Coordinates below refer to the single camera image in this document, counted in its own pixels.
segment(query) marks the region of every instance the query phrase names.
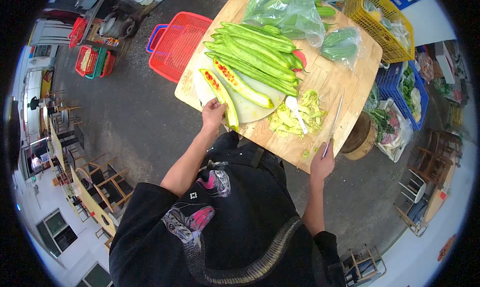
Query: red plastic basket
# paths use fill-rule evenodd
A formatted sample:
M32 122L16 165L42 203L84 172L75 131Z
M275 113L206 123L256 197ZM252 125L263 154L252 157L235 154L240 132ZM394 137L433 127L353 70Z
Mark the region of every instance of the red plastic basket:
M87 28L87 23L83 18L77 18L75 21L71 33L68 35L70 38L70 44L68 48L75 47L80 39L84 36L85 29Z
M100 77L104 77L104 76L110 75L112 73L113 63L115 63L116 59L117 59L117 57L112 55L110 53L110 51L106 52L106 62L105 62L105 66L103 68L103 72L102 72L102 74L100 74Z
M180 12L173 17L148 60L148 65L166 79L178 83L212 20Z
M82 70L80 66L82 64L82 60L84 59L84 56L87 53L87 51L90 51L90 56L88 58L87 66L85 67L85 70ZM93 51L91 47L82 45L80 48L80 52L78 53L77 63L75 64L75 70L81 76L85 76L86 74L92 74L93 70L95 69L95 63L97 62L98 57L99 57L98 52Z

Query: blue plastic basket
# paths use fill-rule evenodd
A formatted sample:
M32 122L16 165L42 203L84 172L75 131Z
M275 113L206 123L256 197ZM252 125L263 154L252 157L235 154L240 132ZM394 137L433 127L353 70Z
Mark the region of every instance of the blue plastic basket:
M408 65L413 69L413 74L415 75L415 87L420 91L421 96L421 118L420 122L417 123L415 122L415 118L413 118L412 112L410 111L407 102L403 98L402 93L399 91L402 65L403 62L396 62L390 64L390 67L387 70L379 69L377 77L375 78L375 83L377 83L378 90L380 92L380 99L387 100L389 97L392 98L399 110L402 112L402 115L411 120L413 129L420 130L422 128L423 119L425 119L425 113L427 112L427 90L425 90L423 79L415 69L415 65L413 62L409 61Z
M152 31L152 35L150 36L150 38L148 39L148 44L147 44L147 48L146 48L146 51L148 53L152 53L153 52L153 49L151 49L152 47L155 48L155 45L156 44L152 44L153 42L153 39L156 37L157 35L157 31L159 31L161 28L167 28L169 25L168 24L158 24L157 26L155 26L155 29Z

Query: blue plastic crate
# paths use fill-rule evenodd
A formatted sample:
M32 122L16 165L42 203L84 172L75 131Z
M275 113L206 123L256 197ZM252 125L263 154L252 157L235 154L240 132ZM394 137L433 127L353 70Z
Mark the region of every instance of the blue plastic crate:
M380 99L387 100L389 97L393 99L395 104L398 106L399 110L402 112L402 115L405 118L409 118L412 122L412 127L415 130L420 130L422 128L423 120L425 119L425 113L427 112L428 105L428 94L423 85L423 79L418 74L415 69L413 62L409 61L408 65L413 69L413 74L415 75L415 87L420 91L421 96L421 118L420 122L415 122L412 112L410 111L407 102L403 98L401 92L399 91L399 83L402 74L402 64L403 62L397 62L390 64L390 68L387 70L379 69L377 76L375 78L375 83L377 83L378 90L380 92Z

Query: knife blade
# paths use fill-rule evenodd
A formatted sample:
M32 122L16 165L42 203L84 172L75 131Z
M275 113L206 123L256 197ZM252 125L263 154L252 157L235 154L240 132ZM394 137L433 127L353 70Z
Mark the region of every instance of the knife blade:
M330 144L330 139L333 136L333 133L335 131L335 124L337 123L337 120L339 118L340 110L342 108L342 102L343 102L343 95L345 94L345 90L342 92L342 97L340 98L340 104L338 105L338 110L336 111L336 116L335 116L335 121L333 122L332 128L330 129L330 137L328 138L328 143L327 147L325 147L325 151L323 152L322 158L325 158L327 155L327 150L328 150L328 145Z

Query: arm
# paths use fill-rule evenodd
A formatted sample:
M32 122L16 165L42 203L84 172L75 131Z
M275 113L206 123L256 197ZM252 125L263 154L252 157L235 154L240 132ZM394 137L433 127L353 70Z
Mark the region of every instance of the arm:
M163 178L160 186L181 197L192 185L208 147L219 133L220 122L227 104L214 98L201 112L203 126L183 156L178 159Z
M333 139L330 139L327 154L323 158L326 146L327 144L323 142L310 165L310 198L302 219L323 258L323 267L328 283L343 287L346 283L337 251L337 237L325 231L324 181L335 166Z
M315 236L325 230L324 222L324 180L332 172L335 166L333 158L333 139L330 139L325 158L322 157L327 143L323 142L315 154L310 165L310 195L303 223L310 233Z

